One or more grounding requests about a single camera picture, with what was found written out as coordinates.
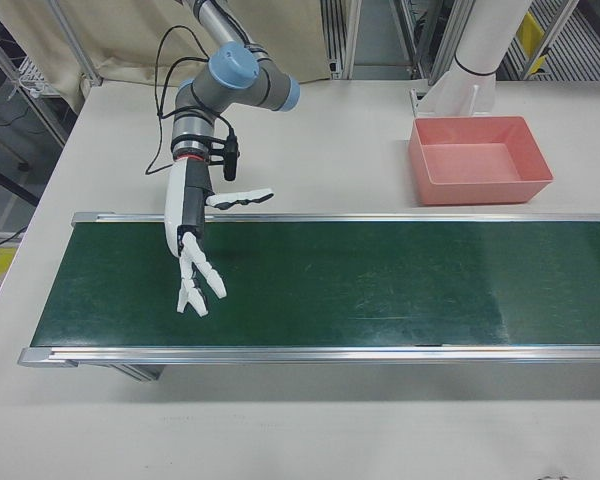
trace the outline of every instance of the blue joint cap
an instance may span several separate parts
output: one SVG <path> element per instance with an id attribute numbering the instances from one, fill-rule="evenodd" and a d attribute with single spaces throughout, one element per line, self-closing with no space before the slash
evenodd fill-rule
<path id="1" fill-rule="evenodd" d="M 188 87 L 192 83 L 193 83 L 193 78 L 187 78 L 186 80 L 183 80 L 182 83 L 180 84 L 180 86 L 178 87 L 178 91 L 182 90 L 185 87 Z"/>
<path id="2" fill-rule="evenodd" d="M 255 83 L 260 67 L 249 50 L 237 42 L 229 42 L 209 59 L 209 72 L 220 85 L 245 90 Z"/>
<path id="3" fill-rule="evenodd" d="M 300 85 L 297 80 L 289 75 L 289 80 L 291 80 L 291 86 L 289 87 L 289 95 L 287 95 L 287 99 L 284 101 L 282 106 L 278 109 L 280 112 L 288 112 L 293 107 L 298 104 L 298 100 L 300 100 Z"/>

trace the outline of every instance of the beige curtain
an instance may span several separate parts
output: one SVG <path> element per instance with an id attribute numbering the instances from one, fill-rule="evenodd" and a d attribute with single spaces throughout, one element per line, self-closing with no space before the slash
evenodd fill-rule
<path id="1" fill-rule="evenodd" d="M 319 0 L 230 0 L 229 4 L 283 71 L 300 82 L 329 78 Z M 173 25 L 191 27 L 210 53 L 217 49 L 193 14 L 175 0 L 61 0 L 60 5 L 105 79 L 153 83 L 160 38 Z M 82 72 L 46 2 L 0 0 L 0 20 L 47 81 L 79 110 L 84 102 Z M 165 44 L 159 78 L 178 57 L 198 54 L 189 34 L 174 32 Z M 184 64 L 171 84 L 177 85 L 199 68 Z"/>

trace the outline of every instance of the red ring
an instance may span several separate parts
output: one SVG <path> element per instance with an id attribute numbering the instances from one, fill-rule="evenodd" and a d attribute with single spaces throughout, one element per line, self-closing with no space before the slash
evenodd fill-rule
<path id="1" fill-rule="evenodd" d="M 185 158 L 191 160 L 198 160 L 199 162 L 204 162 L 204 158 L 202 158 L 200 155 L 194 155 L 193 153 L 186 153 L 184 155 L 180 155 L 178 158 L 175 159 L 175 161 L 177 162 L 178 160 L 182 160 Z"/>

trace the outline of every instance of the green belt surface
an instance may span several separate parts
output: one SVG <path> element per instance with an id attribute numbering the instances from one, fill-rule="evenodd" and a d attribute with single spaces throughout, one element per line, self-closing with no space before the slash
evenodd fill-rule
<path id="1" fill-rule="evenodd" d="M 32 347 L 600 345 L 600 222 L 208 223 L 176 312 L 161 223 L 75 226 Z"/>

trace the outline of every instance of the white robotic finger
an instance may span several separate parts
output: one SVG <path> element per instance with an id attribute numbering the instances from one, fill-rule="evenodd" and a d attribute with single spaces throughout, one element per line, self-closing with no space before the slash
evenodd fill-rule
<path id="1" fill-rule="evenodd" d="M 207 205 L 219 210 L 227 210 L 234 205 L 249 205 L 250 203 L 262 203 L 273 197 L 273 190 L 262 188 L 250 192 L 219 193 L 207 197 Z"/>
<path id="2" fill-rule="evenodd" d="M 191 304 L 198 315 L 204 317 L 208 312 L 207 304 L 200 290 L 190 278 L 183 278 L 178 295 L 178 312 L 183 313 L 187 302 Z"/>
<path id="3" fill-rule="evenodd" d="M 224 286 L 224 282 L 220 277 L 220 274 L 214 270 L 211 264 L 207 261 L 207 257 L 198 245 L 196 238 L 192 233 L 187 232 L 182 237 L 183 249 L 180 253 L 181 270 L 183 259 L 192 262 L 202 276 L 207 280 L 207 283 L 211 287 L 211 290 L 218 296 L 218 298 L 224 298 L 227 296 L 227 289 Z"/>
<path id="4" fill-rule="evenodd" d="M 193 278 L 193 267 L 188 255 L 180 255 L 180 278 Z"/>

